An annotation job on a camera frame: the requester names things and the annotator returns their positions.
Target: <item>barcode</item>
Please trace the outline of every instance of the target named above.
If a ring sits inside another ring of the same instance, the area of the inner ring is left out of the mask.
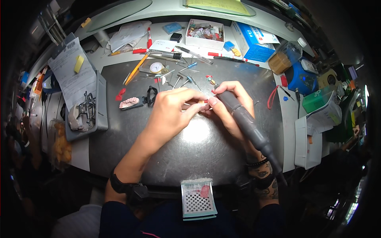
[[[70,45],[67,45],[67,49],[72,48],[75,45],[75,42],[72,42]]]

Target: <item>gauge dial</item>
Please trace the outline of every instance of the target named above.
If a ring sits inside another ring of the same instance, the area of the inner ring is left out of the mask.
[[[155,62],[151,64],[151,66],[149,67],[149,70],[152,73],[159,73],[163,68],[164,66],[160,62]]]

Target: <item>white remote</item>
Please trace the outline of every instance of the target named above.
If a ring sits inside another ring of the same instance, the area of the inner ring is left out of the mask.
[[[302,65],[302,68],[307,71],[307,72],[311,72],[311,73],[314,73],[314,74],[318,74],[319,72],[317,71],[317,68],[316,66],[309,62],[308,60],[306,59],[302,59],[300,61],[301,65]]]

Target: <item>cardboard box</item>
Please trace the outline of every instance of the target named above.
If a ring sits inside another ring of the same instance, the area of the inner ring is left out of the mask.
[[[250,60],[266,62],[275,53],[272,43],[280,43],[270,32],[244,23],[233,21],[231,29],[243,57]]]
[[[220,42],[217,40],[209,40],[209,39],[203,39],[203,38],[196,38],[196,37],[190,37],[188,36],[188,30],[190,29],[191,21],[193,20],[194,24],[198,23],[209,23],[211,26],[217,26],[219,28],[222,28],[223,33],[223,39],[224,41]],[[194,46],[200,46],[200,47],[207,47],[215,50],[222,50],[225,44],[225,29],[224,24],[213,22],[213,21],[204,21],[204,20],[197,20],[197,19],[191,19],[188,24],[187,33],[185,36],[185,44],[186,45],[194,45]]]

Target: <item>glass plate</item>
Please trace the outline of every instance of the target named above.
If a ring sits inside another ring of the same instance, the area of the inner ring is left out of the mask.
[[[236,16],[255,16],[257,14],[250,6],[238,0],[182,0],[182,5]]]
[[[134,0],[125,2],[120,5],[114,6],[102,13],[100,13],[93,21],[91,19],[90,27],[87,32],[98,30],[102,27],[110,25],[123,18],[131,16],[141,10],[149,7],[152,4],[152,0]]]

